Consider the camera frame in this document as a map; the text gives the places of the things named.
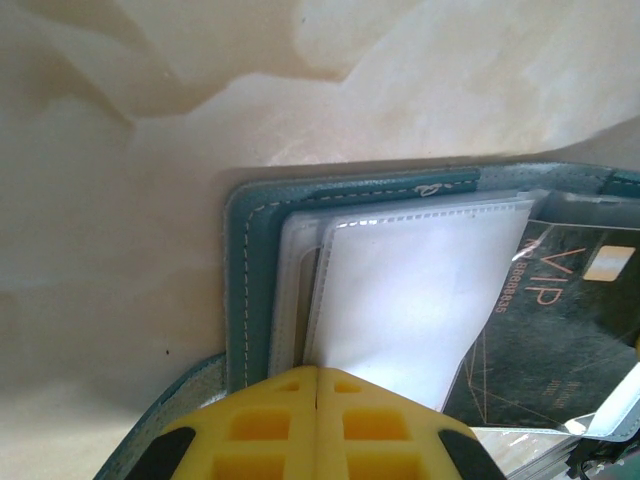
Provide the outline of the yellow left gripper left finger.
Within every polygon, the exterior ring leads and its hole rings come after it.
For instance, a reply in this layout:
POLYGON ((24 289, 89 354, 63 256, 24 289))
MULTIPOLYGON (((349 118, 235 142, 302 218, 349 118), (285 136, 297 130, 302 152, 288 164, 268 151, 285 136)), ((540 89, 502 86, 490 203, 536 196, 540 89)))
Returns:
POLYGON ((170 423, 125 480, 313 480, 317 369, 264 380, 170 423))

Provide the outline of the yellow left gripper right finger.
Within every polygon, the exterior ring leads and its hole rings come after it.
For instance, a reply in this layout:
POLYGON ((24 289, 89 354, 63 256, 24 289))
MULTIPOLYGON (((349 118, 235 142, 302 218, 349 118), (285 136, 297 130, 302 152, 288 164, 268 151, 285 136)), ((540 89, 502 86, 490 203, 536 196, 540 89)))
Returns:
POLYGON ((358 377, 321 368, 317 480, 505 480, 464 423, 358 377))

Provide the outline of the black VIP card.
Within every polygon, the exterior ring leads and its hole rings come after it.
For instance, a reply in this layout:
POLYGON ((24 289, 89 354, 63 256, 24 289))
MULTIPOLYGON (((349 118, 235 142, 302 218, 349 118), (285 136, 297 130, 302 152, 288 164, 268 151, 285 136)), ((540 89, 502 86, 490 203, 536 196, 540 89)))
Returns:
POLYGON ((444 411, 623 441, 640 429, 640 199, 552 193, 444 411))

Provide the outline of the teal leather card holder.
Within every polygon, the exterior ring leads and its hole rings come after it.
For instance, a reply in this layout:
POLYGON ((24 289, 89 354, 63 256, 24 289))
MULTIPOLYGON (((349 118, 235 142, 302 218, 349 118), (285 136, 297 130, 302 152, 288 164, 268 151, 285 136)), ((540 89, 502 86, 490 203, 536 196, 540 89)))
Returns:
POLYGON ((124 480, 152 437, 179 414, 266 378, 278 250, 287 216, 298 211, 522 187, 640 199, 640 170, 564 162, 500 163, 238 186, 225 209, 226 351, 203 360, 176 380, 93 480, 124 480))

